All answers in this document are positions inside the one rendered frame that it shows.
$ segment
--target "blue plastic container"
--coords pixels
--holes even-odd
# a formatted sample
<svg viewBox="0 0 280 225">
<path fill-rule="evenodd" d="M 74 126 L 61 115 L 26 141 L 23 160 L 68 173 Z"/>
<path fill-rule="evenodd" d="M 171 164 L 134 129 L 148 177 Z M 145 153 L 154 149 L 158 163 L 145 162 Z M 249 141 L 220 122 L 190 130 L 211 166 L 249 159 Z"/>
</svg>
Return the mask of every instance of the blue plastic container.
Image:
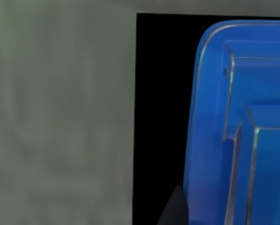
<svg viewBox="0 0 280 225">
<path fill-rule="evenodd" d="M 204 33 L 184 192 L 191 225 L 280 225 L 280 21 L 227 21 Z"/>
</svg>

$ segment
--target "blue plastic tray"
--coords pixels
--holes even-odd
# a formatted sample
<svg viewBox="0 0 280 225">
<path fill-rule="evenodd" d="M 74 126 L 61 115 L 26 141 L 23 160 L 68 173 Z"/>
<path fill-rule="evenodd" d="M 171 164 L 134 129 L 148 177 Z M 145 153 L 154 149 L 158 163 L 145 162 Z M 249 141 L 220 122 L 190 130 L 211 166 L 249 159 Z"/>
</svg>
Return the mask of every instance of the blue plastic tray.
<svg viewBox="0 0 280 225">
<path fill-rule="evenodd" d="M 191 225 L 280 225 L 280 21 L 227 21 L 204 33 L 184 192 Z"/>
</svg>

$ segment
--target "gray wall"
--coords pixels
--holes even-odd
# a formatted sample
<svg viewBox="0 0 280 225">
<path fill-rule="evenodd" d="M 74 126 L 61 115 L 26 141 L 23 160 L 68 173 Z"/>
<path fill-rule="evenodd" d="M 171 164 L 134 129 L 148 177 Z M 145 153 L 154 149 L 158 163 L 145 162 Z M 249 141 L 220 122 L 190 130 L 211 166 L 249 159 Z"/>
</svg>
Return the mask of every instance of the gray wall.
<svg viewBox="0 0 280 225">
<path fill-rule="evenodd" d="M 131 224 L 135 11 L 0 0 L 0 225 Z"/>
</svg>

